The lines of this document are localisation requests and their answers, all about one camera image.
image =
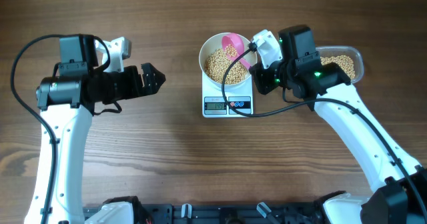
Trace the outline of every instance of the pile of beans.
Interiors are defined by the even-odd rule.
[[[337,57],[320,57],[320,61],[322,62],[322,65],[326,65],[332,62],[337,63],[351,80],[356,77],[353,60],[346,55]]]
[[[205,62],[206,75],[218,83],[222,83],[224,73],[230,64],[232,64],[232,61],[227,58],[226,54],[230,55],[230,57],[236,57],[238,52],[234,49],[234,47],[228,45],[226,47],[226,52],[224,52],[223,49],[217,49],[206,59]],[[230,72],[226,78],[226,84],[237,84],[240,81],[243,81],[247,72],[248,70],[246,67],[238,61],[230,69]]]

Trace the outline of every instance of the wooden table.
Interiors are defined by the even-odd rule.
[[[151,62],[166,74],[158,94],[93,118],[84,205],[125,195],[173,204],[310,201],[370,189],[340,138],[307,107],[262,119],[203,118],[201,45],[224,31],[251,37],[305,23],[318,46],[354,46],[365,64],[361,98],[427,164],[426,12],[427,0],[0,0],[0,222],[21,223],[33,194],[40,124],[13,98],[9,76],[17,52],[40,35],[125,36],[133,42],[126,65]],[[33,108],[36,86],[58,60],[58,41],[47,40],[20,61],[18,92]],[[280,95],[254,91],[256,112],[284,106]]]

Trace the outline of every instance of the pink handle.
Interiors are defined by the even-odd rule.
[[[232,47],[234,47],[234,49],[238,52],[238,56],[240,56],[241,54],[243,54],[243,52],[245,52],[245,45],[243,44],[242,38],[240,38],[240,36],[235,33],[230,33],[223,36],[221,43],[222,43],[222,49],[224,50],[225,53],[226,53],[226,47],[228,45],[231,45]],[[234,61],[238,58],[238,56],[230,57],[230,55],[228,54],[226,55],[230,61]],[[244,58],[240,59],[240,63],[243,66],[245,66],[246,69],[248,70],[251,67],[251,65]]]

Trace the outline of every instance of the container of beans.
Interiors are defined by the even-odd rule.
[[[221,89],[221,82],[226,69],[232,61],[227,58],[227,53],[222,49],[222,37],[229,33],[220,33],[209,38],[201,47],[199,53],[200,69],[216,87]],[[245,51],[248,49],[249,40],[239,35],[245,45]],[[233,53],[231,46],[227,48],[229,54]],[[256,53],[249,52],[244,59],[250,64],[257,63]],[[244,81],[250,79],[249,71],[240,63],[237,62],[227,75],[225,89],[230,90],[240,86]]]
[[[331,62],[337,63],[341,69],[356,83],[361,80],[364,74],[363,59],[360,52],[354,47],[328,46],[316,47],[320,54],[322,64]]]

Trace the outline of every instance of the clear plastic container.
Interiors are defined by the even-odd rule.
[[[360,52],[354,47],[347,46],[327,46],[327,47],[316,47],[320,57],[336,57],[339,55],[346,55],[353,60],[354,72],[356,77],[352,79],[352,83],[356,83],[361,80],[364,74],[363,59]]]

